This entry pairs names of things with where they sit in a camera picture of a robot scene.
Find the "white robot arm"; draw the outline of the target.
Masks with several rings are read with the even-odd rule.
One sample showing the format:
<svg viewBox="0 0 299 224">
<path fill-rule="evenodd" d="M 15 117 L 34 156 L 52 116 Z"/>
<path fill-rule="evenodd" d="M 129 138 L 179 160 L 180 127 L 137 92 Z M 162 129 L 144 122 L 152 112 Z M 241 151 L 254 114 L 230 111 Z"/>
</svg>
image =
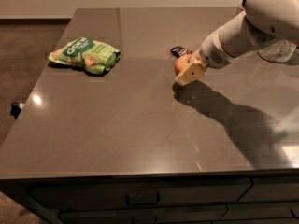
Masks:
<svg viewBox="0 0 299 224">
<path fill-rule="evenodd" d="M 281 39 L 299 44 L 299 0 L 243 0 L 243 10 L 206 37 L 199 49 L 175 65 L 182 86 L 221 69 L 239 57 Z"/>
</svg>

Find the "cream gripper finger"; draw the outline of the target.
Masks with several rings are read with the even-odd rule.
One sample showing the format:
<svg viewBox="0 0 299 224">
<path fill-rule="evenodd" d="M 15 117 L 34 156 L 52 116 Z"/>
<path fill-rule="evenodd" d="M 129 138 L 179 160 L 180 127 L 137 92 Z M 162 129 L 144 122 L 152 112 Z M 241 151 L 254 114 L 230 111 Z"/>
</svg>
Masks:
<svg viewBox="0 0 299 224">
<path fill-rule="evenodd" d="M 185 86 L 206 75 L 206 69 L 200 63 L 189 63 L 178 75 L 176 82 Z"/>
</svg>

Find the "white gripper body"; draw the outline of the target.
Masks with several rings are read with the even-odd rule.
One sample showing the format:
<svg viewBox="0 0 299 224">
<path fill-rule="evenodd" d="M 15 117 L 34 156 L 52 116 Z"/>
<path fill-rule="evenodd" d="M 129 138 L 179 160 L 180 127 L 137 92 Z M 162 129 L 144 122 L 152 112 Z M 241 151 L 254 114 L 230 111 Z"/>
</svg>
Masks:
<svg viewBox="0 0 299 224">
<path fill-rule="evenodd" d="M 200 64 L 203 68 L 222 69 L 237 60 L 238 38 L 237 32 L 219 28 L 203 41 L 200 48 L 192 54 L 190 62 Z"/>
</svg>

